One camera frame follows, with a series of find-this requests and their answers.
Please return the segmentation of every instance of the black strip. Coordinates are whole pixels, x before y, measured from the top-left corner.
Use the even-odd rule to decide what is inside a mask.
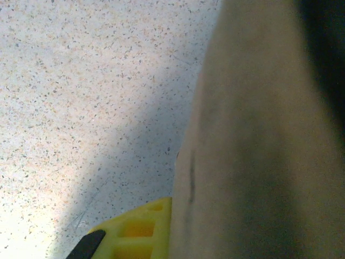
[[[104,230],[96,230],[83,236],[66,259],[91,259],[105,235]]]

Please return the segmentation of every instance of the beige object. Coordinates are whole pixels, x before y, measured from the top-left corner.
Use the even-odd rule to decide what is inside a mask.
[[[224,1],[176,161],[170,258],[340,258],[341,147],[294,1]]]

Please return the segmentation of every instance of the speckled floor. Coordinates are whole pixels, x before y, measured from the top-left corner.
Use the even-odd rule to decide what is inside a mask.
[[[217,0],[0,1],[0,258],[171,194]]]

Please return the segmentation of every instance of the tile floor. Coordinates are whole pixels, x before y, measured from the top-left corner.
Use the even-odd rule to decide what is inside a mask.
[[[0,0],[0,258],[171,194],[218,0]]]

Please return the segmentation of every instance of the yellow object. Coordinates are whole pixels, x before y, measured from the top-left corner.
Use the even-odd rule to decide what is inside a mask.
[[[101,223],[105,237],[92,259],[167,259],[171,198],[166,197]]]

